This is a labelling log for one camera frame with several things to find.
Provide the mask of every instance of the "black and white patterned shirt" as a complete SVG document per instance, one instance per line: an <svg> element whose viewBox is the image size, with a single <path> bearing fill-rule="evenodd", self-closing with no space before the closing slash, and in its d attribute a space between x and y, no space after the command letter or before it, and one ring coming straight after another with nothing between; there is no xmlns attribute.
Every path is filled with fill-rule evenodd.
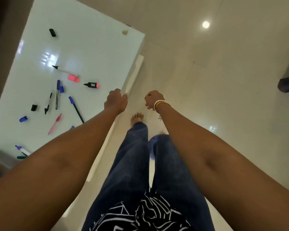
<svg viewBox="0 0 289 231"><path fill-rule="evenodd" d="M145 193L134 214L127 211L123 201L101 214L100 219L89 228L89 231L98 230L182 231L193 229L180 212L171 209L162 196L157 193L149 196Z"/></svg>

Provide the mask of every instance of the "hand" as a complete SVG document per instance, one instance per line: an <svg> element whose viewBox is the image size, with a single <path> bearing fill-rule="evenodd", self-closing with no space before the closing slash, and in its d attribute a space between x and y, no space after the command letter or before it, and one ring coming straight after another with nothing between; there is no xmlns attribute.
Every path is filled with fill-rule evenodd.
<svg viewBox="0 0 289 231"><path fill-rule="evenodd" d="M110 91L104 103L104 109L114 109L118 114L122 113L127 106L127 94L121 95L120 89Z"/></svg>
<svg viewBox="0 0 289 231"><path fill-rule="evenodd" d="M165 100L163 97L163 94L159 93L156 90L149 92L145 96L144 99L146 101L145 105L147 106L147 109L153 109L153 110L154 110L154 104L157 100Z"/></svg>

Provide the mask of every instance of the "blue pen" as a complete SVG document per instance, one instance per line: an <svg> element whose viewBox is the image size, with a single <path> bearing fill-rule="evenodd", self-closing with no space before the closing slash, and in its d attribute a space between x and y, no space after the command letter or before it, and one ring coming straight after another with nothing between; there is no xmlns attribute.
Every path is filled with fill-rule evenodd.
<svg viewBox="0 0 289 231"><path fill-rule="evenodd" d="M75 105L75 102L73 101L73 98L70 97L70 96L69 96L68 98L69 98L69 100L70 100L70 103L71 103L72 105L74 105L74 108L76 109L76 112L77 112L78 116L80 117L81 121L82 121L83 123L85 123L85 122L83 121L83 118L81 117L81 115L80 115L80 113L79 113L76 105Z"/></svg>
<svg viewBox="0 0 289 231"><path fill-rule="evenodd" d="M58 100L59 100L59 88L60 88L60 80L57 80L57 95L56 95L56 109L58 109Z"/></svg>

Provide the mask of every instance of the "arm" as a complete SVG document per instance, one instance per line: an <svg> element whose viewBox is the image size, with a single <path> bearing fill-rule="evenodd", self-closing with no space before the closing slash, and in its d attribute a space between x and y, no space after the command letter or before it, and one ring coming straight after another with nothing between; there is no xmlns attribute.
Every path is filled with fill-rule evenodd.
<svg viewBox="0 0 289 231"><path fill-rule="evenodd" d="M151 109L164 97L152 91L145 100ZM194 181L232 229L289 230L289 190L170 105L157 111Z"/></svg>
<svg viewBox="0 0 289 231"><path fill-rule="evenodd" d="M111 91L104 110L0 178L0 230L50 230L81 191L127 96Z"/></svg>

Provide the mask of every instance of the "blue jeans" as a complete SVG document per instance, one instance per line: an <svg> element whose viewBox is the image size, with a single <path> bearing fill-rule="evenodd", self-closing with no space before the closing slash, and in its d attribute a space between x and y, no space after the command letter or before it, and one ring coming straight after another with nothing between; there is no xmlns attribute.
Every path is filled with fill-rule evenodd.
<svg viewBox="0 0 289 231"><path fill-rule="evenodd" d="M172 209L181 212L195 230L213 231L208 204L169 135L155 136L149 145L155 155L152 190L164 197ZM146 190L149 190L148 128L137 122L127 132L82 230L88 230L101 214L121 201L134 214Z"/></svg>

